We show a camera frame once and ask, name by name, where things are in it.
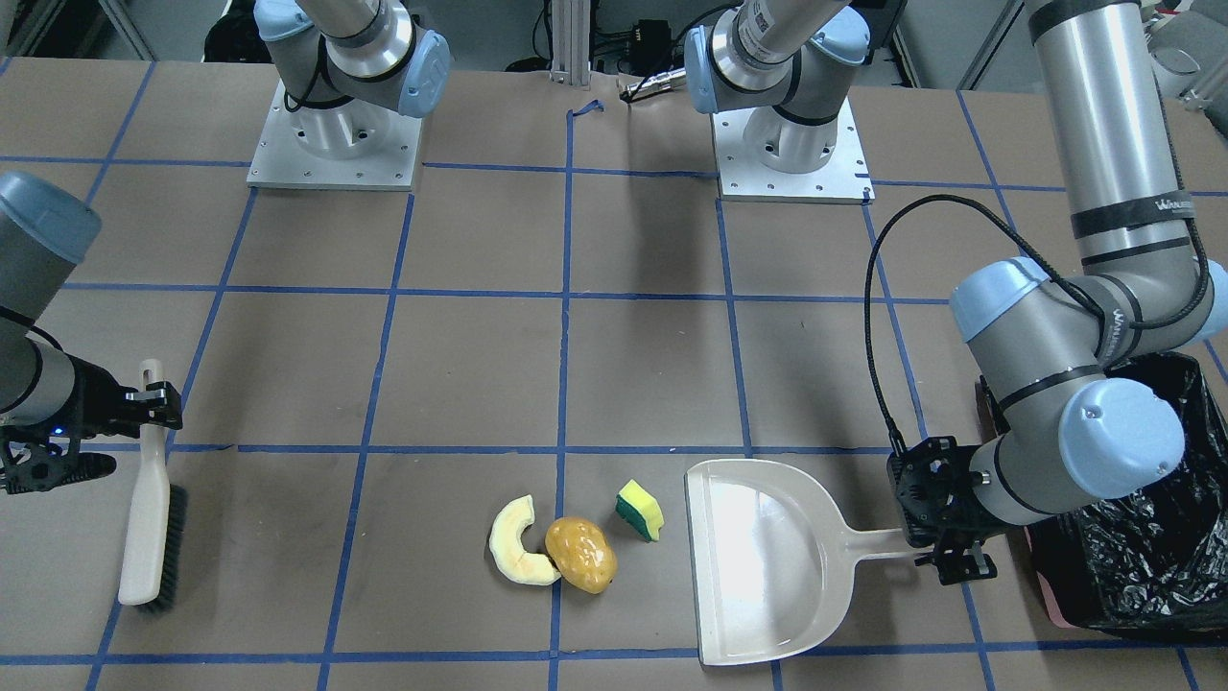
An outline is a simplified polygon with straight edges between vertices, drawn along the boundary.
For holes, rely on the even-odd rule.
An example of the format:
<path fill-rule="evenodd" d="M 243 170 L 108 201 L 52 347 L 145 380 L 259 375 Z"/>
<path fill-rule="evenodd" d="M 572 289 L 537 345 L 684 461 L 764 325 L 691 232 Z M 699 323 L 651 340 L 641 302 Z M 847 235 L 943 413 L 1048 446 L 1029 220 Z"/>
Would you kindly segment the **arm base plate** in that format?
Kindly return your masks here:
<path fill-rule="evenodd" d="M 850 101 L 834 122 L 802 126 L 771 107 L 711 115 L 720 196 L 731 203 L 876 200 Z"/>
<path fill-rule="evenodd" d="M 422 126 L 420 118 L 361 101 L 290 112 L 278 83 L 247 183 L 298 191 L 413 191 Z"/>

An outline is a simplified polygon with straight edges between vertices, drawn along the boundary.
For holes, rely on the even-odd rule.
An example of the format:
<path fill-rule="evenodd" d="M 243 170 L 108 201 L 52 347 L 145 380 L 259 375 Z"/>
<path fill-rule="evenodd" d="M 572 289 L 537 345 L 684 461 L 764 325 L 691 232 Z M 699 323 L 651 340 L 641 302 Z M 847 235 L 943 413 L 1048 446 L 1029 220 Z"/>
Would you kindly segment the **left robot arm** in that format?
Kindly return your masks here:
<path fill-rule="evenodd" d="M 1136 1 L 1027 2 L 1083 272 L 1020 250 L 957 284 L 957 331 L 1008 428 L 982 446 L 907 447 L 869 372 L 893 446 L 887 473 L 919 565 L 957 584 L 997 574 L 982 542 L 1144 488 L 1174 471 L 1176 414 L 1122 360 L 1226 326 L 1226 271 L 1207 258 L 1160 104 Z"/>

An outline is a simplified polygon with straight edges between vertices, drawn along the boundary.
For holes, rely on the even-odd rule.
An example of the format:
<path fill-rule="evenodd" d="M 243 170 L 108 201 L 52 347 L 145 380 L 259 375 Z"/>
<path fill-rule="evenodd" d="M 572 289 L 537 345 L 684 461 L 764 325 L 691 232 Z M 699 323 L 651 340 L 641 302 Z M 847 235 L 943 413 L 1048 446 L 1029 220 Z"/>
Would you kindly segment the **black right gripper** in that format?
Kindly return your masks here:
<path fill-rule="evenodd" d="M 141 425 L 183 428 L 181 392 L 169 380 L 149 382 L 142 390 L 122 385 L 99 366 L 70 360 L 72 393 L 58 411 L 58 428 L 71 450 L 98 436 L 140 437 Z"/>

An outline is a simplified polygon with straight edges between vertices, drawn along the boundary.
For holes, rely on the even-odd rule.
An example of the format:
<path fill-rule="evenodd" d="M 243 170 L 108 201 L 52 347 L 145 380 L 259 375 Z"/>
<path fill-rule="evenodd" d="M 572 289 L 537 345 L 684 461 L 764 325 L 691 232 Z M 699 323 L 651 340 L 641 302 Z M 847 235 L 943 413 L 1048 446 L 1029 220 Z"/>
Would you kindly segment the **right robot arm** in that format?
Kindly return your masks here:
<path fill-rule="evenodd" d="M 421 124 L 452 68 L 445 36 L 400 1 L 258 1 L 258 36 L 279 90 L 248 184 L 406 191 Z M 126 388 L 65 353 L 36 320 L 84 261 L 101 220 L 36 176 L 2 176 L 2 443 L 44 447 L 181 428 L 167 382 Z"/>

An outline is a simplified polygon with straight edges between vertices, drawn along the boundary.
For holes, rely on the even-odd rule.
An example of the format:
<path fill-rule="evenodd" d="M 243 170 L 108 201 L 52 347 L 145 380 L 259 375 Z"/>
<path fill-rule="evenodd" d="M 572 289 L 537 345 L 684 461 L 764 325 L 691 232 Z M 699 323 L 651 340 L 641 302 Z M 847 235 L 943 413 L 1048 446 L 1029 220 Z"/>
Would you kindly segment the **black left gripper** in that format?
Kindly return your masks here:
<path fill-rule="evenodd" d="M 932 565 L 942 585 L 1000 577 L 982 545 L 1005 533 L 1005 522 L 977 500 L 975 488 L 989 476 L 971 468 L 975 450 L 957 438 L 937 437 L 887 457 L 905 541 L 919 551 L 915 565 Z"/>

